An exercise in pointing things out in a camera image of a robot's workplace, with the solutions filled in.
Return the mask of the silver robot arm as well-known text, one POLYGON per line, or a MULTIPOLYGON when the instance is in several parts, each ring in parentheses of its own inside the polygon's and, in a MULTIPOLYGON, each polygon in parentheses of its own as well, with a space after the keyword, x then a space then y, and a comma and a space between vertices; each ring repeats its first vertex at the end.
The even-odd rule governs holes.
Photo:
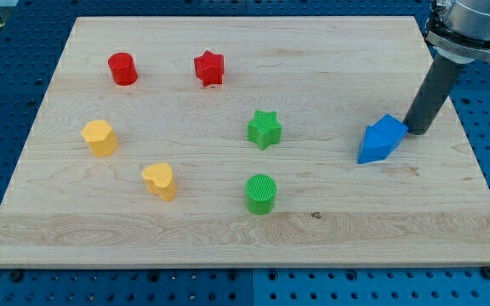
POLYGON ((426 30, 426 42, 441 56, 490 65, 490 0, 435 0, 426 30))

